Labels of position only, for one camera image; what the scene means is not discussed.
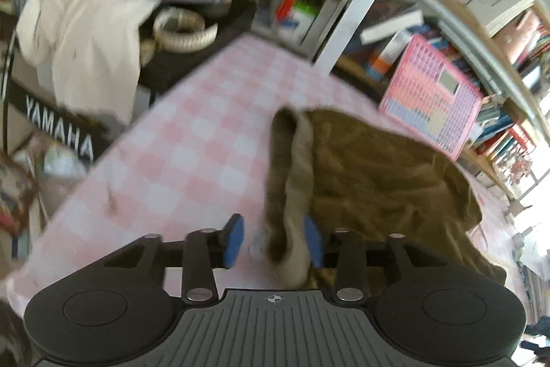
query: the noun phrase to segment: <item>shelf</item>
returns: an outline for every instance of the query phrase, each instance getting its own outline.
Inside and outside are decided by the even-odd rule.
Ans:
[[[338,58],[338,61],[336,62],[336,67],[342,69],[344,72],[352,75],[356,79],[364,82],[366,85],[372,88],[380,97],[382,97],[384,95],[384,92],[386,92],[386,88],[388,87],[387,81],[377,82],[375,79],[368,77],[367,75],[365,75],[365,69],[351,58],[342,55],[340,58]]]
[[[287,49],[288,51],[292,52],[295,55],[298,55],[301,58],[307,58],[307,52],[302,50],[299,44],[289,43],[288,41],[277,35],[276,31],[269,28],[267,25],[260,23],[259,21],[254,20],[252,22],[250,31],[258,36],[261,36],[264,39],[267,39],[268,41],[278,44],[279,46]]]
[[[550,126],[537,101],[525,87],[518,72],[504,56],[501,48],[487,35],[470,11],[456,0],[422,1],[459,37],[462,41],[459,50],[462,52],[470,50],[475,53],[480,65],[473,69],[479,74],[486,71],[486,77],[489,76],[497,83],[503,94],[514,101],[550,144]]]
[[[508,188],[508,186],[502,182],[498,177],[497,173],[494,171],[493,166],[487,160],[487,158],[478,155],[472,148],[465,147],[460,154],[464,160],[473,164],[480,171],[484,172],[490,180],[492,180],[495,185],[504,192],[508,199],[516,199],[516,195]]]

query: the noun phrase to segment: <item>blue pad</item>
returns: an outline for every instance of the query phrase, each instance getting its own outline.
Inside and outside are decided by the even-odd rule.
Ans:
[[[321,238],[321,234],[310,216],[304,218],[304,231],[307,248],[311,255],[311,262],[314,267],[322,268],[323,256],[325,254],[323,249],[323,238]]]
[[[223,264],[226,269],[233,267],[235,264],[240,246],[243,244],[243,240],[244,219],[241,215],[239,215],[233,229],[231,229],[231,233],[227,237],[227,246],[225,247],[225,252],[223,253]]]

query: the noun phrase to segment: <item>grooved black surface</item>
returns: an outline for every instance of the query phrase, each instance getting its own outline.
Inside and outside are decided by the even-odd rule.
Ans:
[[[229,291],[217,305],[186,311],[177,328],[160,346],[118,365],[428,366],[390,346],[363,311],[333,306],[326,302],[320,291]],[[503,359],[487,367],[513,366],[512,361]],[[37,367],[58,366],[42,361]]]

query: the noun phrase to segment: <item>black device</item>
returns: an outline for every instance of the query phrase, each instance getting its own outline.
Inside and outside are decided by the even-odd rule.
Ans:
[[[305,231],[313,264],[337,269],[329,290],[218,297],[212,269],[235,262],[240,215],[184,241],[139,238],[32,298],[24,321],[37,367],[515,365],[525,311],[505,287],[401,235],[366,241],[309,218]],[[180,266],[181,297],[171,297],[164,269]],[[377,296],[372,266],[387,279]]]

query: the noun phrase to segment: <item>bookshelf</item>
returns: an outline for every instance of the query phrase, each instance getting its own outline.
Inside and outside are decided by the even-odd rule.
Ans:
[[[289,50],[314,63],[314,67],[329,74],[334,67],[360,80],[368,88],[382,96],[386,86],[364,76],[362,68],[342,56],[352,34],[375,0],[343,0],[342,14],[330,30],[323,45],[315,53],[303,49]],[[405,0],[419,2],[425,16],[437,19],[438,25],[456,48],[464,55],[489,93],[495,93],[510,99],[508,108],[517,117],[525,118],[542,138],[550,145],[550,126],[537,101],[523,84],[516,69],[505,57],[502,50],[493,42],[469,10],[456,0]],[[536,5],[542,20],[550,25],[550,8]],[[269,38],[268,33],[261,33]],[[463,157],[488,175],[505,194],[514,198],[514,194],[497,177],[490,162],[466,148]]]

